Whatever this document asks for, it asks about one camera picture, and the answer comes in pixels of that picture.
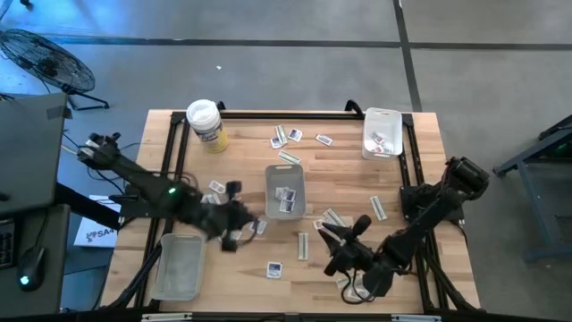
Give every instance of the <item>fan stand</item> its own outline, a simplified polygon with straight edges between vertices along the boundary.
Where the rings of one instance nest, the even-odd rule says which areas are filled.
[[[68,101],[70,102],[71,108],[74,111],[86,111],[86,110],[90,110],[90,109],[99,109],[99,108],[104,108],[107,109],[109,108],[109,103],[107,103],[107,101],[104,101],[103,99],[99,99],[97,97],[92,97],[90,95],[87,94],[83,94],[83,93],[79,93],[77,92],[75,89],[73,89],[72,87],[70,87],[69,85],[63,85],[62,86],[62,91],[69,95],[68,96]],[[78,107],[78,105],[72,100],[71,95],[79,95],[79,96],[83,96],[86,98],[89,98],[91,100],[95,100],[97,102],[103,103],[103,105],[101,106],[87,106],[87,107]]]

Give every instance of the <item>black fan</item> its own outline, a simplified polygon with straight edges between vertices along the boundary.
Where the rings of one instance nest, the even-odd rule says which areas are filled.
[[[78,58],[53,42],[26,30],[10,29],[0,33],[0,48],[26,72],[68,95],[80,95],[103,103],[102,106],[77,107],[74,110],[109,108],[102,99],[86,95],[96,86],[93,72]]]

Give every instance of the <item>white box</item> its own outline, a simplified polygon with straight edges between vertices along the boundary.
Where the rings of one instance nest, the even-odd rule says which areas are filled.
[[[403,124],[401,113],[394,110],[370,107],[364,120],[364,136],[361,156],[367,160],[393,160],[403,151]],[[383,143],[374,141],[372,133],[383,137]]]

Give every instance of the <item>clear plastic bin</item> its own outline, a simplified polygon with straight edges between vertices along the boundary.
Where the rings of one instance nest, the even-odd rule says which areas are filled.
[[[205,239],[168,233],[161,237],[161,259],[151,297],[161,301],[190,301],[198,295],[205,265]]]
[[[302,165],[269,165],[265,176],[266,216],[279,220],[301,219],[306,214],[306,183]],[[290,213],[280,211],[280,201],[276,198],[277,187],[288,187],[296,191],[296,201]]]

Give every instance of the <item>plastic container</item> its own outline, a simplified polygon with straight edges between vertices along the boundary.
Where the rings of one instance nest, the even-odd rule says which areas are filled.
[[[151,297],[161,301],[189,301],[198,295],[205,265],[205,239],[168,233],[161,237],[161,259]]]
[[[266,176],[266,216],[279,220],[301,219],[306,214],[306,184],[302,165],[269,165]],[[280,211],[276,198],[277,187],[288,187],[296,191],[294,208],[290,213]]]
[[[368,160],[392,160],[403,151],[403,124],[401,113],[394,110],[370,107],[364,120],[364,138],[361,156]],[[383,151],[380,144],[372,138],[372,133],[383,137]]]
[[[219,153],[226,149],[229,140],[221,121],[216,103],[208,99],[192,102],[187,108],[187,120],[206,151]]]

